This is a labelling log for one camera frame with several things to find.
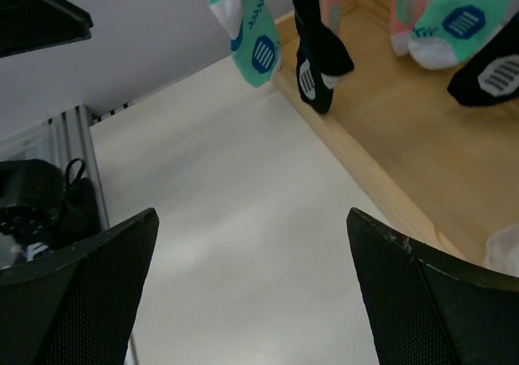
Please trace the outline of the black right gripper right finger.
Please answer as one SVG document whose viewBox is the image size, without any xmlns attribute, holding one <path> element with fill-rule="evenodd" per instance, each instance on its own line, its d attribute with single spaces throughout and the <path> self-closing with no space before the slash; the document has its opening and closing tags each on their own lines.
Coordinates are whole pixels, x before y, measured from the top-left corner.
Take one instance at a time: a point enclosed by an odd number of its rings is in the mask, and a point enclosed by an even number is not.
<svg viewBox="0 0 519 365">
<path fill-rule="evenodd" d="M 381 364 L 516 364 L 518 280 L 358 208 L 346 229 Z"/>
</svg>

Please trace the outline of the black monitor corner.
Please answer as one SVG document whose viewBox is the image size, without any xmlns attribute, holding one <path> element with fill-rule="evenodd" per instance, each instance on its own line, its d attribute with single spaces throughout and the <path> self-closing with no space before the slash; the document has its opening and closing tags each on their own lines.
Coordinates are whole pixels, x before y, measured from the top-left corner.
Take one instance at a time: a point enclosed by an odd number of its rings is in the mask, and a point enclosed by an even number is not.
<svg viewBox="0 0 519 365">
<path fill-rule="evenodd" d="M 1 0 L 1 56 L 84 41 L 89 13 L 67 0 Z"/>
</svg>

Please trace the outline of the pink sock green patches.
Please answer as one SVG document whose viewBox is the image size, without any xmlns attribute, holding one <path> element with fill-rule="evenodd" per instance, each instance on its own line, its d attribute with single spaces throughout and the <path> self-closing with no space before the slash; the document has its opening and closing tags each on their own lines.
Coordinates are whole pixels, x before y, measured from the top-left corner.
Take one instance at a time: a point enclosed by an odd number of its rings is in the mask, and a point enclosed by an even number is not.
<svg viewBox="0 0 519 365">
<path fill-rule="evenodd" d="M 340 36 L 340 0 L 320 0 L 320 13 L 323 24 L 335 35 Z"/>
</svg>

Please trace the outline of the white plastic bag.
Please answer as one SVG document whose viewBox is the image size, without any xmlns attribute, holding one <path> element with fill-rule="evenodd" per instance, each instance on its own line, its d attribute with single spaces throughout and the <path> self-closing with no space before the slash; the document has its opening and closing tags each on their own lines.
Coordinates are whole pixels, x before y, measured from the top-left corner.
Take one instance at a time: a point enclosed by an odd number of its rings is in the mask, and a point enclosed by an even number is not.
<svg viewBox="0 0 519 365">
<path fill-rule="evenodd" d="M 518 224 L 511 225 L 492 235 L 487 241 L 484 267 L 518 277 L 518 241 Z"/>
</svg>

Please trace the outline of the aluminium rail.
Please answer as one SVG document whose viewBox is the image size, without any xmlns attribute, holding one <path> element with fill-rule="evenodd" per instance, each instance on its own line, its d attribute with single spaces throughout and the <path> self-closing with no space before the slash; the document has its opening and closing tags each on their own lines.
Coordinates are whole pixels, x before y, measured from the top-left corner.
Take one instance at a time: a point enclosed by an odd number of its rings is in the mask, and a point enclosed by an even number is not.
<svg viewBox="0 0 519 365">
<path fill-rule="evenodd" d="M 78 105 L 9 138 L 1 140 L 3 161 L 41 159 L 61 169 L 75 158 L 86 164 L 84 175 L 95 191 L 101 228 L 109 228 L 101 179 L 97 167 L 90 127 L 95 119 L 90 109 Z"/>
</svg>

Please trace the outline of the black sock white hexagon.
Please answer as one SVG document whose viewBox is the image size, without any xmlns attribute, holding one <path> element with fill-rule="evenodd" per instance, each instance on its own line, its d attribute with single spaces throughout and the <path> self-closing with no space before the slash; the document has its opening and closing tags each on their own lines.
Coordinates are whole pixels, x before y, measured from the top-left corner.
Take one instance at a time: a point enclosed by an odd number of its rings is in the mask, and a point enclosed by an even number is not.
<svg viewBox="0 0 519 365">
<path fill-rule="evenodd" d="M 321 20 L 320 0 L 292 0 L 299 35 L 296 79 L 301 100 L 326 114 L 336 82 L 354 70 L 354 62 L 336 33 Z"/>
</svg>

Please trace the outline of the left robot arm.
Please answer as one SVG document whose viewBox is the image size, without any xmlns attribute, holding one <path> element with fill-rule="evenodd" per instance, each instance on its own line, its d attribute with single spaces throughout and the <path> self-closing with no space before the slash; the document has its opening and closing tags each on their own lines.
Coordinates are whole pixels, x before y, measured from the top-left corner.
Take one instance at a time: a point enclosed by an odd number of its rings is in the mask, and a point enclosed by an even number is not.
<svg viewBox="0 0 519 365">
<path fill-rule="evenodd" d="M 4 364 L 122 364 L 156 246 L 146 209 L 101 228 L 92 182 L 43 160 L 1 164 Z"/>
</svg>

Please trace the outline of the mint green sock blue hexagon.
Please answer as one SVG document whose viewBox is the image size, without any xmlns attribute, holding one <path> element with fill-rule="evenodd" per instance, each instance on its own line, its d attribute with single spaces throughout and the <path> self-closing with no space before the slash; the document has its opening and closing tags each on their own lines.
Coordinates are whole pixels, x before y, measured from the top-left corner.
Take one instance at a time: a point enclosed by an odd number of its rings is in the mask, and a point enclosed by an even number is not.
<svg viewBox="0 0 519 365">
<path fill-rule="evenodd" d="M 230 38 L 236 67 L 249 85 L 266 84 L 281 64 L 281 43 L 265 0 L 208 0 Z"/>
</svg>

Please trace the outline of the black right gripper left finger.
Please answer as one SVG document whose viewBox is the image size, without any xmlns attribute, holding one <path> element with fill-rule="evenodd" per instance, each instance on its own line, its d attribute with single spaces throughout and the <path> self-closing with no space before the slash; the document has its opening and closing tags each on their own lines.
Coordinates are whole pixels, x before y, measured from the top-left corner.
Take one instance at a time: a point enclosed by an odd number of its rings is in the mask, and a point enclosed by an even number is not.
<svg viewBox="0 0 519 365">
<path fill-rule="evenodd" d="M 156 245 L 153 208 L 1 271 L 3 364 L 122 364 Z"/>
</svg>

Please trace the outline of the wooden rack base tray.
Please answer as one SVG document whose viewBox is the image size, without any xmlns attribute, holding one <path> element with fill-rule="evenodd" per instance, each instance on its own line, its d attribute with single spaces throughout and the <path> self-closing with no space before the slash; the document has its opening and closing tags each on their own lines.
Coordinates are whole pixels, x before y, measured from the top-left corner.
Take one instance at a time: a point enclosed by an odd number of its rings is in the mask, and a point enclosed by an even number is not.
<svg viewBox="0 0 519 365">
<path fill-rule="evenodd" d="M 341 39 L 354 70 L 324 116 L 295 77 L 293 14 L 277 20 L 282 64 L 274 83 L 392 225 L 479 264 L 487 240 L 518 221 L 518 103 L 465 108 L 448 94 L 453 72 L 397 57 L 389 0 L 341 0 Z"/>
</svg>

